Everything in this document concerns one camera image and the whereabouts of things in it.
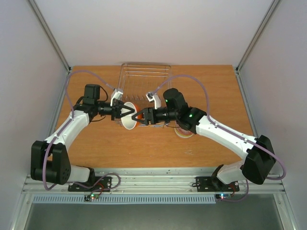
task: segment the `wooden tabletop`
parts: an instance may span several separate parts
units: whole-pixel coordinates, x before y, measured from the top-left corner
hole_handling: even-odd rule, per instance
[[[76,66],[74,71],[90,70],[117,86],[120,66]],[[173,75],[189,74],[206,87],[211,116],[240,132],[251,135],[248,116],[232,66],[172,66]],[[102,84],[87,73],[72,76],[68,93],[73,103],[83,96],[86,84]],[[178,78],[172,86],[183,93],[189,106],[206,110],[201,87],[190,79]],[[68,117],[70,108],[65,98],[58,127]],[[71,145],[71,164],[102,168],[133,167],[201,167],[230,164],[239,160],[224,146],[199,135],[180,138],[170,127],[136,127],[126,130],[110,117],[90,123]]]

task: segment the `black mounting plate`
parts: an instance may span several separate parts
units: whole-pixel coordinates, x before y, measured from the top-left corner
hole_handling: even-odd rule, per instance
[[[96,176],[95,181],[98,181],[100,177],[101,176]],[[110,188],[112,186],[112,177],[106,176],[101,181],[99,181],[99,183],[102,184],[104,188]],[[91,192],[93,190],[100,189],[100,188],[101,186],[98,184],[93,188],[83,188],[82,186],[79,186],[77,184],[72,184],[68,186],[68,191],[69,192]]]
[[[240,191],[239,185],[236,186],[235,183],[237,181],[234,181],[230,183],[234,188],[235,191]],[[216,190],[215,187],[212,185],[212,177],[211,176],[197,176],[196,177],[196,183],[193,185],[194,187],[197,187],[197,192],[233,192],[233,189],[225,184],[221,188],[221,190]]]

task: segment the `brown surface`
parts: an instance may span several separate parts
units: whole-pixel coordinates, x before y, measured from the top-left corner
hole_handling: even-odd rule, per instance
[[[73,70],[80,69],[93,71],[117,86],[120,66],[85,66]],[[211,115],[215,119],[240,132],[252,134],[232,66],[172,66],[172,70],[173,75],[189,74],[204,83],[210,97]],[[73,103],[83,95],[84,86],[89,83],[101,84],[86,73],[72,77],[68,92]],[[172,84],[183,93],[190,106],[206,110],[204,93],[197,83],[179,78]],[[58,126],[69,111],[65,99]],[[73,165],[120,168],[217,166],[239,160],[232,151],[205,137],[195,135],[182,139],[170,127],[126,130],[109,117],[90,123],[79,134],[69,149],[69,158]]]

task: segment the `rack wire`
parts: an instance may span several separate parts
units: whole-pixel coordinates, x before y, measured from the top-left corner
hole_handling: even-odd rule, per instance
[[[123,102],[132,102],[140,107],[152,107],[154,104],[146,98],[146,93],[155,90],[162,82],[172,76],[170,65],[147,63],[124,63],[121,65],[118,88],[122,89]],[[165,84],[158,91],[161,106],[165,106],[163,92],[171,88],[171,82]],[[149,125],[151,127],[163,127],[162,124]]]

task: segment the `cable connector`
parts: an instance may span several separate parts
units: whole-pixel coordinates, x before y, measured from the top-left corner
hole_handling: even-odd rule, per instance
[[[113,101],[114,99],[120,100],[122,95],[123,95],[123,90],[122,89],[114,89],[112,95],[111,95],[111,106],[113,106]]]
[[[152,94],[151,92],[148,92],[148,93],[146,93],[146,97],[147,97],[149,102],[154,102],[154,108],[155,109],[161,107],[161,100],[156,93]]]

